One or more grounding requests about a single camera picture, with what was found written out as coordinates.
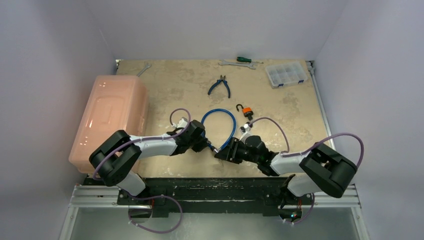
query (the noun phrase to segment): carabiner hook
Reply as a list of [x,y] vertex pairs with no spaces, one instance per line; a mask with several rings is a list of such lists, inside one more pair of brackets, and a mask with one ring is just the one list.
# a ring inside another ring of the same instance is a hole
[[237,104],[237,105],[235,105],[235,109],[237,109],[237,112],[240,112],[239,106],[241,107],[241,109],[244,109],[243,105]]

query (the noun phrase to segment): robotic arm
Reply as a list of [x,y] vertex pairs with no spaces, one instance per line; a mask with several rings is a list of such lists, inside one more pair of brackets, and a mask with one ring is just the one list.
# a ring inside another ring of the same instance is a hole
[[[177,131],[187,125],[187,129],[177,135]],[[197,120],[188,122],[184,117],[174,131],[160,136],[133,136],[124,130],[118,130],[91,154],[89,161],[95,169],[98,168],[98,174],[106,186],[116,185],[137,196],[146,188],[142,178],[131,171],[138,159],[160,155],[174,156],[183,154],[190,148],[200,152],[209,144],[204,136],[203,124]],[[121,153],[119,156],[115,154],[117,150]]]
[[215,158],[236,164],[243,160],[255,163],[267,176],[294,173],[287,189],[296,197],[324,191],[334,198],[341,198],[358,170],[353,162],[325,144],[305,154],[299,152],[285,157],[269,151],[260,136],[250,133],[249,124],[241,130],[244,133],[240,140],[233,137],[215,154]]

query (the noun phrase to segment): white wall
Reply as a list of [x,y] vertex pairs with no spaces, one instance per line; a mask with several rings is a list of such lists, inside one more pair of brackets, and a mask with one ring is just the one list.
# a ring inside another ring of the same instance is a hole
[[[424,1],[350,0],[316,59],[333,133],[365,143],[356,182],[372,239],[423,239]],[[336,139],[353,161],[354,140]]]
[[96,75],[115,61],[81,0],[0,2],[0,239],[57,239]]
[[347,0],[86,0],[117,59],[314,59]]

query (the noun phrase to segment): beige table surface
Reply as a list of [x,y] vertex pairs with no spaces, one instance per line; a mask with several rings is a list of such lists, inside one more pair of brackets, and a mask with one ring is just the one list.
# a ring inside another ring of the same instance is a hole
[[[149,109],[146,136],[171,131],[169,114],[176,108],[186,108],[192,119],[200,122],[209,110],[222,108],[233,113],[239,127],[247,118],[237,112],[236,105],[251,107],[254,118],[270,117],[284,129],[291,152],[309,148],[325,138],[327,132],[321,115],[311,77],[304,60],[301,63],[308,80],[300,85],[271,88],[265,66],[296,60],[264,60],[256,70],[240,66],[220,66],[218,60],[121,60],[117,75],[136,75],[146,63],[152,64],[140,78],[147,86]],[[220,75],[226,75],[231,98],[221,83],[211,95],[208,90]],[[186,116],[183,111],[174,114],[177,122]],[[233,123],[223,112],[212,113],[205,123],[206,137],[216,147],[228,138]],[[259,135],[270,151],[286,150],[284,138],[278,128],[268,120],[257,122],[252,133]],[[140,159],[138,173],[142,177],[265,177],[256,164],[234,164],[213,157],[209,148],[200,153],[188,150],[176,156],[154,156]]]

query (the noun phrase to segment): table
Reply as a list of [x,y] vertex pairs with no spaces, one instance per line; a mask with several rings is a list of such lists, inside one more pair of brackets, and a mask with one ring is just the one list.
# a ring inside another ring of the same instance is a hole
[[[308,75],[303,84],[271,88],[265,67],[299,61]],[[250,107],[254,119],[270,117],[284,129],[291,152],[307,149],[327,137],[317,95],[304,60],[263,60],[256,70],[241,66],[221,66],[219,60],[121,60],[117,75],[136,75],[146,63],[152,67],[140,78],[147,86],[149,110],[146,136],[161,135],[171,131],[169,114],[176,108],[186,108],[192,119],[200,121],[211,109],[222,108],[233,113],[237,122],[235,137],[240,137],[239,127],[247,118],[237,112],[236,105]],[[220,75],[225,75],[231,90],[228,98],[223,84],[211,95],[208,90]],[[173,121],[184,117],[183,111],[174,114]],[[228,138],[232,128],[231,118],[223,112],[211,114],[204,123],[206,137],[216,147]],[[278,128],[268,120],[262,120],[252,129],[270,151],[286,150],[284,138]],[[188,150],[176,156],[154,156],[139,160],[138,174],[145,178],[206,178],[206,177],[265,177],[256,164],[234,164],[213,157],[207,148],[200,153]]]

